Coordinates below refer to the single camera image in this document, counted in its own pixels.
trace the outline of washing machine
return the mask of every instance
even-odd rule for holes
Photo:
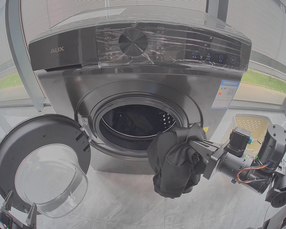
[[[80,203],[90,165],[152,174],[146,150],[158,132],[198,123],[212,137],[250,52],[243,34],[182,8],[113,7],[58,23],[29,43],[32,69],[56,114],[25,120],[3,138],[0,174],[9,178],[0,180],[1,195],[14,190],[13,206],[23,212],[45,203],[39,211],[55,218],[67,202],[66,212]],[[55,195],[38,186],[37,200],[25,184],[42,181],[43,171],[57,187],[74,187]],[[43,200],[43,193],[55,196]]]
[[[250,51],[217,18],[159,6],[79,13],[29,44],[55,113],[88,135],[91,166],[135,174],[153,173],[146,149],[157,132],[198,123],[211,138],[230,103],[216,98],[222,81],[241,80]]]

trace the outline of play pause button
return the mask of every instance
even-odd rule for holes
[[[233,56],[233,57],[231,58],[231,63],[232,63],[232,64],[235,64],[235,63],[236,63],[236,57]]]

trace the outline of open door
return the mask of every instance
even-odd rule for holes
[[[14,191],[13,207],[60,218],[73,211],[88,188],[90,145],[81,126],[46,114],[12,128],[0,142],[0,194]]]

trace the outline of road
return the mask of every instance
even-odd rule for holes
[[[29,98],[23,85],[0,89],[0,101]]]
[[[248,100],[255,102],[266,102],[274,104],[283,104],[286,94],[283,92],[270,90],[258,85],[240,83],[234,99]]]

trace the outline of energy label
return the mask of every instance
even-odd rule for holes
[[[212,109],[227,109],[237,91],[239,82],[222,80],[217,95],[212,104]]]

